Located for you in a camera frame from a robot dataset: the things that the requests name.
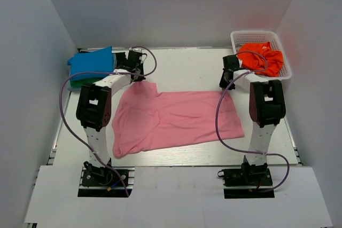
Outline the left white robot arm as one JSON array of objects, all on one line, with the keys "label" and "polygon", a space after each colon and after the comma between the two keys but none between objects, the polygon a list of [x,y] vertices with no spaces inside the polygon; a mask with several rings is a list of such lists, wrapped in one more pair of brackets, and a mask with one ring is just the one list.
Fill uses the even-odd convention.
[{"label": "left white robot arm", "polygon": [[111,157],[107,150],[106,126],[112,113],[112,96],[133,81],[144,79],[143,55],[141,48],[131,48],[128,54],[116,53],[114,74],[105,75],[94,83],[81,87],[76,118],[84,128],[87,144],[91,147],[90,159],[84,167],[102,185],[112,181]]}]

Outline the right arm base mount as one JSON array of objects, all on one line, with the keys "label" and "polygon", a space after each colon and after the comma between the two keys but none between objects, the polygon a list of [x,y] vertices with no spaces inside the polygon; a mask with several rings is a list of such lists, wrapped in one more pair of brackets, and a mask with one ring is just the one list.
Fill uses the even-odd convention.
[{"label": "right arm base mount", "polygon": [[272,199],[275,197],[269,168],[258,174],[247,174],[243,168],[221,169],[225,199]]}]

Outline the pink t shirt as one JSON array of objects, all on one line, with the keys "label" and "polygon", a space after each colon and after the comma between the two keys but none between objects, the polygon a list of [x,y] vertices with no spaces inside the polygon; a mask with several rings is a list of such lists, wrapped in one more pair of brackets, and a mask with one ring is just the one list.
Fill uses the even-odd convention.
[{"label": "pink t shirt", "polygon": [[[112,121],[113,155],[194,145],[218,140],[215,113],[219,91],[158,92],[151,82],[137,82],[122,95]],[[232,98],[219,110],[222,139],[244,137]]]}]

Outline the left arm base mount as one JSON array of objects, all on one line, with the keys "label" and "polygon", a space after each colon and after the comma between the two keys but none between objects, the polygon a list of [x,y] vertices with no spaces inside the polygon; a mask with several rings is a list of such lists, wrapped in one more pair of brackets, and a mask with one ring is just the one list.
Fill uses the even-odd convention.
[{"label": "left arm base mount", "polygon": [[134,168],[119,168],[119,175],[106,167],[83,163],[77,196],[79,198],[127,198],[134,184]]}]

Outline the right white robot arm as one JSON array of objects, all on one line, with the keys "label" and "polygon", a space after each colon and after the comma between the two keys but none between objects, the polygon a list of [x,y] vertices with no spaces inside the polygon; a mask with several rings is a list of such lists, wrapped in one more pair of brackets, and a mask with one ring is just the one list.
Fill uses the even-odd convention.
[{"label": "right white robot arm", "polygon": [[[223,98],[228,90],[233,90],[237,82],[242,79],[249,88],[249,115],[253,123],[251,141],[247,150],[233,148],[226,144],[219,132],[219,110]],[[276,126],[285,117],[286,108],[283,87],[280,80],[262,81],[255,71],[243,69],[238,55],[232,54],[223,57],[223,73],[220,87],[224,89],[215,113],[215,131],[219,141],[228,149],[243,153],[244,160],[241,166],[242,180],[255,184],[260,177],[267,173],[267,156],[270,140]]]}]

